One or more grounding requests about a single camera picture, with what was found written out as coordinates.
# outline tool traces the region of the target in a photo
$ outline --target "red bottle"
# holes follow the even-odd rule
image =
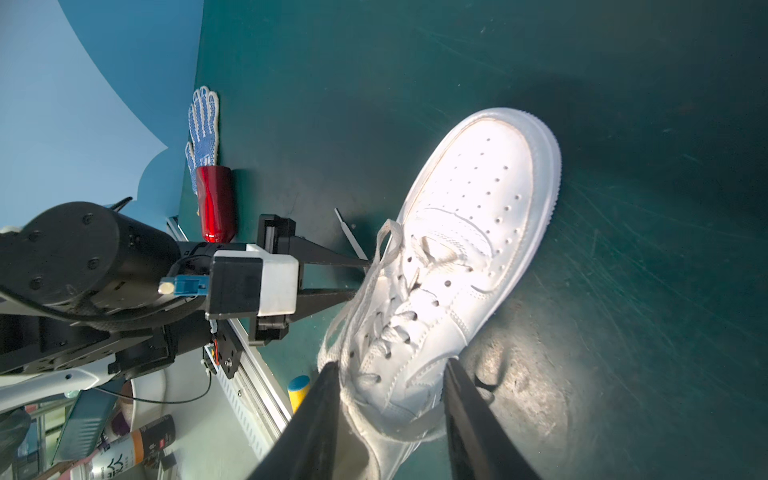
[[[226,243],[237,233],[232,170],[220,165],[195,169],[197,205],[203,238],[209,243]]]

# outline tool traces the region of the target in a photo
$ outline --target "work glove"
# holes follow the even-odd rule
[[[219,96],[208,87],[200,87],[192,94],[189,110],[191,142],[184,153],[192,176],[192,191],[197,195],[195,169],[215,165],[219,153]]]

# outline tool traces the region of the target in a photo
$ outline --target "green table surface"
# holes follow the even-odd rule
[[[759,2],[205,3],[197,85],[220,96],[238,241],[259,214],[371,254],[465,116],[530,111],[563,181],[518,288],[465,351],[546,479],[768,478],[765,51]],[[199,237],[185,180],[183,227]],[[359,284],[313,268],[307,286]],[[337,309],[260,349],[314,371]],[[449,478],[445,440],[398,480]]]

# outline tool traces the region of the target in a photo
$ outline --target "blue connector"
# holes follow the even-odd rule
[[[208,275],[166,276],[157,291],[163,295],[201,296],[208,294]]]

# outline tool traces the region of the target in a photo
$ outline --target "red wire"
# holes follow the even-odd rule
[[[219,343],[214,339],[214,363],[219,365]]]

